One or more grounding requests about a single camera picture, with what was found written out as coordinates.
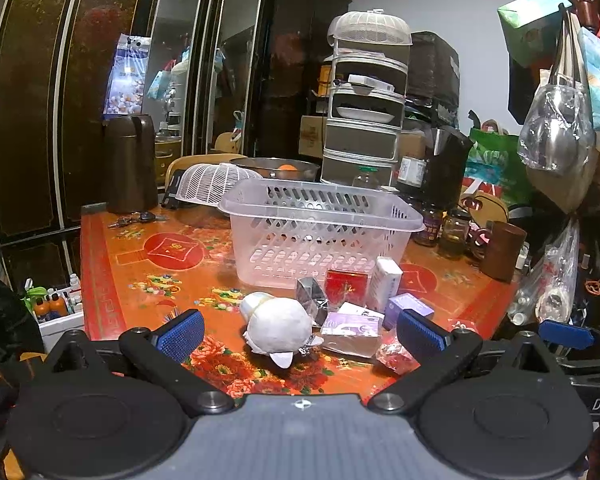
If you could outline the dark lidded jar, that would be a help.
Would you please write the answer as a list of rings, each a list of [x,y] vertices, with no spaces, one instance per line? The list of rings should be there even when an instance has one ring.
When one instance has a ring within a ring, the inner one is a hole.
[[[432,247],[437,244],[444,211],[433,203],[421,203],[418,211],[422,215],[424,227],[414,234],[414,241],[420,246]]]

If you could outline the brown thermos jug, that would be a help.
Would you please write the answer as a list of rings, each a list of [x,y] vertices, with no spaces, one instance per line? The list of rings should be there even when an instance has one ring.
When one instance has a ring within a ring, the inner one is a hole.
[[[104,130],[106,208],[134,214],[155,208],[155,129],[146,114],[110,118]]]

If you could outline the silver box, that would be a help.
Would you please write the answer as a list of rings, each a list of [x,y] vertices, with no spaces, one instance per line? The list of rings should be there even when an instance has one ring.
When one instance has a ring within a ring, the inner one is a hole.
[[[315,326],[321,327],[328,315],[328,298],[315,278],[300,278],[296,284],[296,299]]]

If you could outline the white plush toy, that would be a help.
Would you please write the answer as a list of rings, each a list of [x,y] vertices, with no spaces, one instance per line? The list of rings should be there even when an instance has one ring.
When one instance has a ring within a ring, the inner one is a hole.
[[[246,322],[242,336],[253,353],[268,356],[283,370],[296,354],[305,356],[324,339],[313,333],[311,318],[299,301],[252,292],[242,298],[239,312]]]

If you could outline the white thank-you box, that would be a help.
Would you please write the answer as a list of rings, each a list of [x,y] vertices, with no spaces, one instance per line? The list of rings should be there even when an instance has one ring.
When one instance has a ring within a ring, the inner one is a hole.
[[[368,283],[366,308],[384,313],[389,299],[398,292],[403,271],[393,258],[379,256]]]

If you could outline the red cigarette box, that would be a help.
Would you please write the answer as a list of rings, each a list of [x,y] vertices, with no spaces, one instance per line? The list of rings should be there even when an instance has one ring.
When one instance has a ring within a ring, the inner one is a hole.
[[[338,310],[343,304],[363,307],[367,294],[368,276],[365,273],[328,270],[324,281],[324,292],[330,310]]]

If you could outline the tiered food cover rack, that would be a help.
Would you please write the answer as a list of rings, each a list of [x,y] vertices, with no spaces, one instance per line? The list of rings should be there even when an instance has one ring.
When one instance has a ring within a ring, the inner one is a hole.
[[[384,10],[334,18],[321,180],[392,183],[404,121],[411,27]]]

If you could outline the translucent plastic basket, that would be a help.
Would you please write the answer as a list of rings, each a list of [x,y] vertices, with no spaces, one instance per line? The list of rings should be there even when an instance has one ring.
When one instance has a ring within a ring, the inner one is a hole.
[[[318,182],[242,180],[218,209],[230,217],[238,278],[264,288],[321,283],[329,270],[370,275],[379,257],[400,261],[424,228],[396,194]]]

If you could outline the purple small box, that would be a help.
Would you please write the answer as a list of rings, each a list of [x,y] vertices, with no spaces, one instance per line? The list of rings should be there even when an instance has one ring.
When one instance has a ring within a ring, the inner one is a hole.
[[[393,330],[396,327],[398,317],[403,310],[413,310],[424,318],[431,318],[434,315],[434,309],[431,309],[428,304],[406,292],[405,294],[391,297],[388,300],[384,313],[384,322],[382,322],[385,330]]]

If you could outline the lilac packet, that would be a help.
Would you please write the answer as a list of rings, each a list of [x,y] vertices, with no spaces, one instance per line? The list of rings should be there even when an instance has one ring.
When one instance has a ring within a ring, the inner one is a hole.
[[[345,302],[338,311],[329,312],[321,327],[324,350],[371,359],[381,344],[384,316],[376,311]]]

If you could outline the hanging clear plastic bag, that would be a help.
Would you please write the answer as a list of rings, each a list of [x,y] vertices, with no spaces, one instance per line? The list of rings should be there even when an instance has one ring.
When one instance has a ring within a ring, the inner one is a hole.
[[[533,170],[563,176],[582,166],[595,148],[588,77],[577,17],[559,8],[562,24],[547,81],[536,89],[517,153]]]

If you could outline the cardboard box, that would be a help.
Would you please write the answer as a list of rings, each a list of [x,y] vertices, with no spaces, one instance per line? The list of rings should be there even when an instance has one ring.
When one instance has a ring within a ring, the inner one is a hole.
[[[302,156],[322,158],[324,151],[325,116],[303,115],[300,120],[298,151]]]

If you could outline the glass jar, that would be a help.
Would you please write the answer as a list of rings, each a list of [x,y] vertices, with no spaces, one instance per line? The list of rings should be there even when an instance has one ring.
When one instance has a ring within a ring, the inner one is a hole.
[[[464,254],[470,220],[470,214],[460,207],[453,208],[446,214],[438,241],[440,256],[457,260]]]

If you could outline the orange fruit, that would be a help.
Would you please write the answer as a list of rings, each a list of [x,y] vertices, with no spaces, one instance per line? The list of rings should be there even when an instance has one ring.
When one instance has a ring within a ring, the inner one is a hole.
[[[291,164],[283,164],[276,168],[277,171],[298,171],[298,168]]]

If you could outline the red candy bag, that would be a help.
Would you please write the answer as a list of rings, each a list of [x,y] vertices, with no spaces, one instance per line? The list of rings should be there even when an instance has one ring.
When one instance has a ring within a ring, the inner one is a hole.
[[[380,364],[400,376],[411,373],[419,367],[419,362],[414,356],[396,340],[381,344],[375,358]]]

